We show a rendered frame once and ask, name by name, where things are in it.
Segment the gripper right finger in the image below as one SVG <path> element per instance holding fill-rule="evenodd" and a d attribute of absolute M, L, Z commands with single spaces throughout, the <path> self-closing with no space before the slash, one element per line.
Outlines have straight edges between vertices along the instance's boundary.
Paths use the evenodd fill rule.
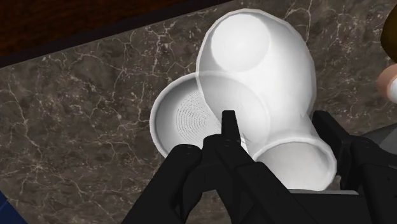
<path fill-rule="evenodd" d="M 327 111 L 315 111 L 312 124 L 337 159 L 340 188 L 365 196 L 373 224 L 397 224 L 397 155 L 350 135 Z"/>

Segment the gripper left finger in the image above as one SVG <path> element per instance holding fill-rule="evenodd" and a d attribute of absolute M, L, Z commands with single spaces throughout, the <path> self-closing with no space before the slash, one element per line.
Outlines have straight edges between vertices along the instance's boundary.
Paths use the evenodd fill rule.
<path fill-rule="evenodd" d="M 261 162 L 242 148 L 234 111 L 203 147 L 179 144 L 167 155 L 122 224 L 186 224 L 202 194 L 216 190 L 232 224 L 310 224 L 310 214 Z"/>

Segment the white bowl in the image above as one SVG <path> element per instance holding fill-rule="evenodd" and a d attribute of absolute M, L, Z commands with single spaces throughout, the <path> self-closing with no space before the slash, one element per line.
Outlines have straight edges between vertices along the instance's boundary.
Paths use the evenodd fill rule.
<path fill-rule="evenodd" d="M 231 74 L 204 71 L 174 80 L 156 98 L 150 133 L 157 150 L 166 157 L 178 144 L 202 147 L 205 137 L 221 133 L 224 110 L 235 111 L 246 151 L 268 138 L 268 108 L 252 88 Z"/>

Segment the pink and white round object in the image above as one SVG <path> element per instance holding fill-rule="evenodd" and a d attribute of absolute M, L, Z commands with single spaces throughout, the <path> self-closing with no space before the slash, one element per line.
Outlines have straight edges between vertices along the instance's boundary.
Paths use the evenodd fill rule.
<path fill-rule="evenodd" d="M 397 104 L 397 64 L 387 67 L 376 81 L 378 93 Z"/>

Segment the white vase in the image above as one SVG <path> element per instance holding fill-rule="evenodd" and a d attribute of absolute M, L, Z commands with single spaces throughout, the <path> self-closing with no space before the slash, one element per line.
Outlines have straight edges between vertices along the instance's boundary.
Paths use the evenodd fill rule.
<path fill-rule="evenodd" d="M 207 31 L 196 70 L 214 116 L 235 112 L 253 160 L 289 189 L 330 185 L 337 162 L 309 118 L 316 99 L 314 62 L 289 23 L 256 9 L 227 13 Z"/>

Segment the dark brown round object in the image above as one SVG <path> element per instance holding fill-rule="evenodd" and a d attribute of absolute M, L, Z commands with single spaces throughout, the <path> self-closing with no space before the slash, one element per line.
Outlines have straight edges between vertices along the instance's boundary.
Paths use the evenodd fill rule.
<path fill-rule="evenodd" d="M 390 13 L 382 28 L 380 43 L 388 57 L 397 63 L 397 14 Z"/>

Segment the blue flat object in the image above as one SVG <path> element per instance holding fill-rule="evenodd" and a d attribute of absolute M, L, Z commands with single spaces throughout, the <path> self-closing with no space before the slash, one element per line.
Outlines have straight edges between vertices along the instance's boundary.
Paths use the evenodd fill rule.
<path fill-rule="evenodd" d="M 0 191 L 0 224 L 27 224 Z"/>

